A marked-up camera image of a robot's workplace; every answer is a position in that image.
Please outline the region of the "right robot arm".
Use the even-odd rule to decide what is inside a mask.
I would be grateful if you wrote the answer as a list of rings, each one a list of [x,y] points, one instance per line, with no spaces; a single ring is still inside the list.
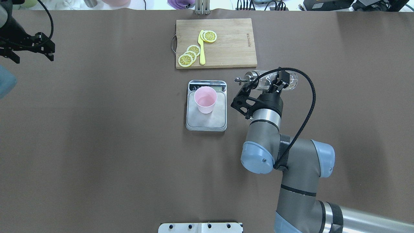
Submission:
[[[312,91],[306,118],[294,137],[281,134],[281,92],[296,87],[302,75]],[[358,211],[316,199],[320,178],[329,177],[335,151],[326,143],[300,139],[314,110],[316,91],[312,80],[295,68],[247,72],[234,80],[241,88],[231,107],[250,120],[242,147],[241,163],[255,174],[282,171],[276,233],[412,233],[413,224]]]

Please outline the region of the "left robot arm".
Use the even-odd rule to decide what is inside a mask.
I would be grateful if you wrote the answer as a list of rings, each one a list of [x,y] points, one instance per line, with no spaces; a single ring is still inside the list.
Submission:
[[[30,35],[12,16],[13,5],[19,5],[24,3],[24,0],[1,1],[1,57],[10,59],[16,64],[19,64],[20,57],[15,52],[29,51],[33,53],[43,54],[44,56],[46,56],[47,59],[49,59],[49,61],[54,61],[54,53],[56,51],[56,45],[52,41],[54,33],[54,23],[49,10],[41,0],[38,1],[38,3],[46,11],[50,19],[50,35],[46,36],[46,34],[44,34],[43,32],[38,32],[35,35]]]

